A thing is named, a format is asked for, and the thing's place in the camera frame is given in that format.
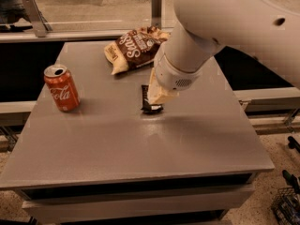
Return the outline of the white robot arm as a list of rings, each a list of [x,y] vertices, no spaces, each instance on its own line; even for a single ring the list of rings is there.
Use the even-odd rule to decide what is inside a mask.
[[[158,49],[148,102],[176,98],[223,47],[254,56],[278,76],[300,85],[300,14],[270,0],[174,0],[177,24]]]

